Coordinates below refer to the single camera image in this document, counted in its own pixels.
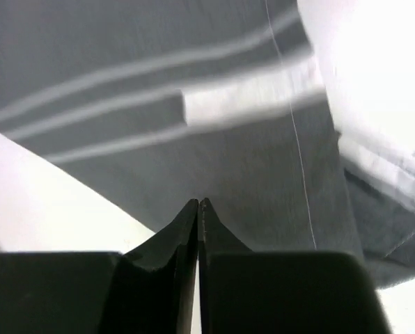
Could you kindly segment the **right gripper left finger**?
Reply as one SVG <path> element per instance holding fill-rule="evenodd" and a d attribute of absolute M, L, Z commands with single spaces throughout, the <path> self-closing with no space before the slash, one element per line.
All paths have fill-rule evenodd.
<path fill-rule="evenodd" d="M 165 228 L 121 257 L 100 333 L 190 333 L 197 212 L 191 199 Z"/>

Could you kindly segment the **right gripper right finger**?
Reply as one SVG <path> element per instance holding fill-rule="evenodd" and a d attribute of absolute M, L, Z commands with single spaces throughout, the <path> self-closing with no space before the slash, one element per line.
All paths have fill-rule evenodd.
<path fill-rule="evenodd" d="M 198 205 L 197 233 L 201 332 L 210 333 L 210 258 L 217 253 L 251 253 L 252 250 L 220 221 L 208 198 L 204 198 Z"/>

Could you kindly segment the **grey striped cloth placemat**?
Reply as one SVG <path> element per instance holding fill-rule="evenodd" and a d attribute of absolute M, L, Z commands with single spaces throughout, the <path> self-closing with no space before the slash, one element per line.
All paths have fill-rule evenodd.
<path fill-rule="evenodd" d="M 0 133 L 151 230 L 415 278 L 415 166 L 333 123 L 296 1 L 0 1 Z"/>

